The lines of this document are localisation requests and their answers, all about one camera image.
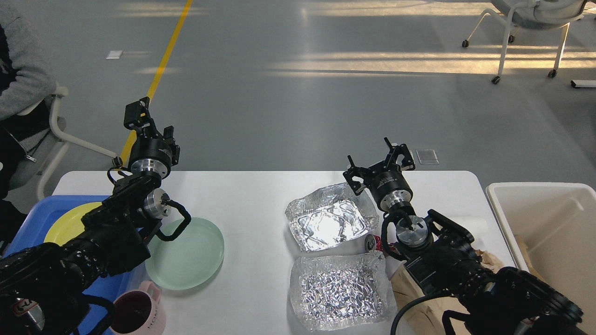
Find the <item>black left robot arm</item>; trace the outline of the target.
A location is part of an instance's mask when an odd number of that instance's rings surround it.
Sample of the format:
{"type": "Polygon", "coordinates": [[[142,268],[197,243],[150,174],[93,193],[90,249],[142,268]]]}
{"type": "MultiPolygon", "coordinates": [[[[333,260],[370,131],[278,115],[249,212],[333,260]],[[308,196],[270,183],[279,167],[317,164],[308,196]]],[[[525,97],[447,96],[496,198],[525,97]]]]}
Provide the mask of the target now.
{"type": "Polygon", "coordinates": [[[84,230],[60,246],[44,242],[1,260],[3,335],[77,335],[91,305],[106,314],[91,329],[101,335],[115,306],[85,290],[100,277],[132,271],[150,257],[153,237],[169,242],[191,222],[188,211],[161,189],[179,162],[173,127],[158,131],[149,114],[150,98],[125,108],[124,127],[136,133],[127,167],[117,163],[119,180],[111,196],[81,218],[84,230]]]}

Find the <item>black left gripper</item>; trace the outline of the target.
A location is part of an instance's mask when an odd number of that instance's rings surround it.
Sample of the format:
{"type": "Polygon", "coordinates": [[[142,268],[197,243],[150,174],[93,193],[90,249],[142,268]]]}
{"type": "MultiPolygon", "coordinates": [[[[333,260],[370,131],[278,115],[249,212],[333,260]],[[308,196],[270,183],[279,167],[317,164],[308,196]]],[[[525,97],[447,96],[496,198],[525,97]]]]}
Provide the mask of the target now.
{"type": "Polygon", "coordinates": [[[163,133],[147,127],[151,124],[149,103],[150,98],[143,97],[125,107],[124,127],[141,132],[132,146],[127,168],[132,173],[154,172],[164,180],[172,172],[172,166],[179,163],[181,149],[174,138],[173,126],[164,128],[163,133]]]}

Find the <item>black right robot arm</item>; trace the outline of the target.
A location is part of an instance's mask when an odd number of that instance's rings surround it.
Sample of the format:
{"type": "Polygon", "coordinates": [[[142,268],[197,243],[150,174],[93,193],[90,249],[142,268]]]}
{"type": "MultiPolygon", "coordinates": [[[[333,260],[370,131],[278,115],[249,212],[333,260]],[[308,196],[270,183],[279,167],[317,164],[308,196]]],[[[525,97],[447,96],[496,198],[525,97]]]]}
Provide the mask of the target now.
{"type": "Polygon", "coordinates": [[[406,144],[385,143],[383,161],[356,166],[348,157],[343,176],[355,193],[370,191],[383,212],[378,244],[388,256],[402,261],[423,296],[401,307],[393,319],[394,335],[402,317],[413,307],[438,298],[453,297],[466,313],[445,310],[441,324],[455,334],[453,320],[464,323],[472,335],[582,335],[582,309],[528,271],[503,267],[493,272],[481,264],[471,244],[473,234],[436,210],[423,218],[416,214],[413,191],[403,172],[415,169],[406,144]]]}

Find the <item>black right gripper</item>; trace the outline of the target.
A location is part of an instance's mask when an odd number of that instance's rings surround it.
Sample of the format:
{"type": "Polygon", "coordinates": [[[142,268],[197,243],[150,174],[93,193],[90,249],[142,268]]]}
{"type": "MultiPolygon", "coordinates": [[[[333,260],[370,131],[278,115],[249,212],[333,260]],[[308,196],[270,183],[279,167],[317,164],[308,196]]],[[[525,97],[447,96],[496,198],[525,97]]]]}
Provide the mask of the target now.
{"type": "Polygon", "coordinates": [[[356,166],[351,155],[348,155],[349,166],[343,176],[356,196],[368,188],[379,210],[386,213],[396,210],[413,213],[413,191],[402,174],[405,170],[416,168],[411,151],[405,143],[394,144],[387,137],[384,140],[389,152],[383,162],[361,167],[356,166]]]}

